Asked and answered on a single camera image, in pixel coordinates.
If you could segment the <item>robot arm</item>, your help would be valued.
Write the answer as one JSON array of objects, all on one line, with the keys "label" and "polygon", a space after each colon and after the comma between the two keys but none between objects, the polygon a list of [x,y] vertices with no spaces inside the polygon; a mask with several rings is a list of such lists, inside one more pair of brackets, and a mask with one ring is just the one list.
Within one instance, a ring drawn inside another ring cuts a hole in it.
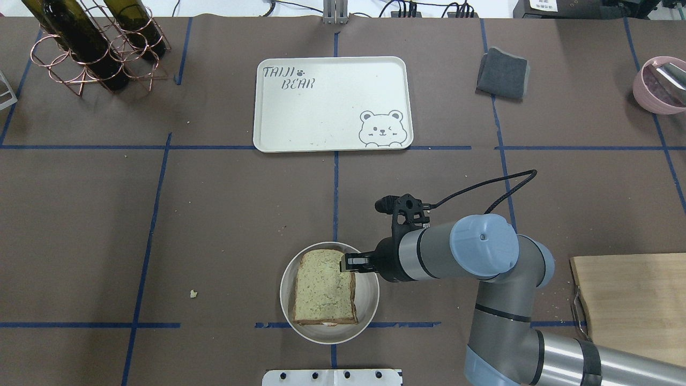
[{"label": "robot arm", "polygon": [[394,223],[391,237],[374,251],[345,254],[340,269],[390,283],[477,279],[464,370],[472,385],[684,385],[682,366],[533,328],[534,296],[555,260],[497,214],[431,227]]}]

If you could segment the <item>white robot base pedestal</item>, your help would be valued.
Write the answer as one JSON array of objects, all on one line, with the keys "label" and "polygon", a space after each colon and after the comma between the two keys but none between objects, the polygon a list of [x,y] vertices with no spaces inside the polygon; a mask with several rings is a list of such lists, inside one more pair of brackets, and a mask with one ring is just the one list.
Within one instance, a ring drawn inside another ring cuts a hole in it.
[{"label": "white robot base pedestal", "polygon": [[275,369],[262,385],[403,385],[400,369]]}]

